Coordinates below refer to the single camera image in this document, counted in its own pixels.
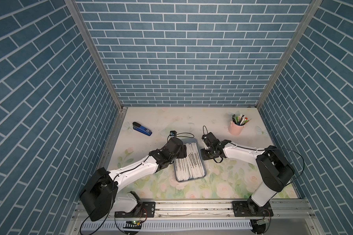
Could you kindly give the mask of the blue storage tray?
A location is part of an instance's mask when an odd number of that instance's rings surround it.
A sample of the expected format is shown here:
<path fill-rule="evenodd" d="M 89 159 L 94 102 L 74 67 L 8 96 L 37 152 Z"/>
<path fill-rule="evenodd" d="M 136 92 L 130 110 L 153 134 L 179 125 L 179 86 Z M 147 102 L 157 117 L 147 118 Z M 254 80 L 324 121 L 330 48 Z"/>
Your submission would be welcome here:
<path fill-rule="evenodd" d="M 195 138 L 184 139 L 185 158 L 175 159 L 176 181 L 184 183 L 206 177 L 207 170 L 201 155 L 198 141 Z"/>

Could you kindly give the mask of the straw being gripped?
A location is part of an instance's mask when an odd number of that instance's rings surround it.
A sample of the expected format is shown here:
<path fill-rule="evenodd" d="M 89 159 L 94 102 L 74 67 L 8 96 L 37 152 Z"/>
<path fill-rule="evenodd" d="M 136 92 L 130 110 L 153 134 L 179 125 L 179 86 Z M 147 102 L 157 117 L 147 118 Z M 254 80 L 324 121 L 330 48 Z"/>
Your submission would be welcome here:
<path fill-rule="evenodd" d="M 183 164 L 183 169 L 184 169 L 184 180 L 189 180 L 190 178 L 190 172 L 189 172 L 189 166 L 188 166 L 188 160 L 187 158 L 182 159 L 182 164 Z"/>

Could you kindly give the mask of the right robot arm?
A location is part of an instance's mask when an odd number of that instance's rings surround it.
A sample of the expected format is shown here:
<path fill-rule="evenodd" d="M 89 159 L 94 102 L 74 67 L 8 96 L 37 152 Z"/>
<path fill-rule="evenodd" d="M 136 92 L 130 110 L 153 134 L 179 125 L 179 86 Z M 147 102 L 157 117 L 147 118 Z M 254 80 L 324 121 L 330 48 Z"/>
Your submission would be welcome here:
<path fill-rule="evenodd" d="M 250 205 L 265 206 L 287 186 L 295 174 L 293 166 L 285 158 L 281 149 L 275 146 L 265 149 L 240 146 L 229 140 L 220 141 L 211 132 L 203 135 L 202 140 L 207 147 L 202 150 L 204 160 L 222 161 L 229 158 L 257 165 L 262 182 L 251 195 Z"/>

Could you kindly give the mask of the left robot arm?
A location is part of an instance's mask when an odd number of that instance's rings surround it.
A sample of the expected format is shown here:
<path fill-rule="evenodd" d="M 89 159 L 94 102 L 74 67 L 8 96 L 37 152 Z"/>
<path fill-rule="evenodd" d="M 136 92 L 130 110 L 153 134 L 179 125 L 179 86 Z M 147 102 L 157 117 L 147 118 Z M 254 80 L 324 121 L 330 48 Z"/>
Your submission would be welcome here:
<path fill-rule="evenodd" d="M 182 140 L 171 138 L 161 149 L 126 167 L 115 170 L 97 169 L 79 193 L 80 201 L 91 221 L 98 221 L 113 212 L 124 212 L 131 217 L 140 214 L 142 200 L 130 192 L 122 196 L 117 194 L 129 184 L 152 174 L 169 165 L 175 159 L 186 157 L 186 147 Z"/>

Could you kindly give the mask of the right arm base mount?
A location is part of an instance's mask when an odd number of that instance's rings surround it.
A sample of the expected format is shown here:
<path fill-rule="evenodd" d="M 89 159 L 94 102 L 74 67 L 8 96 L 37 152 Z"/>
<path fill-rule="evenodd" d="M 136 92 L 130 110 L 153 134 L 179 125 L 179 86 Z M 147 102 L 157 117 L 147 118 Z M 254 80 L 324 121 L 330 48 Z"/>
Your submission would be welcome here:
<path fill-rule="evenodd" d="M 232 201 L 235 217 L 273 217 L 274 213 L 270 202 L 260 207 L 253 201 Z"/>

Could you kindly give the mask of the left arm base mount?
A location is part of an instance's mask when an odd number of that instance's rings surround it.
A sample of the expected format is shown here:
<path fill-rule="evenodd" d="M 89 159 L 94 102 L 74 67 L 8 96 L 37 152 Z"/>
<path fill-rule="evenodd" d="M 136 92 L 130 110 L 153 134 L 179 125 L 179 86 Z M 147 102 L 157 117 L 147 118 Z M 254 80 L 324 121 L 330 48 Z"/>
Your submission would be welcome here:
<path fill-rule="evenodd" d="M 156 203 L 154 201 L 145 201 L 138 203 L 130 212 L 115 212 L 116 218 L 153 218 L 155 215 Z"/>

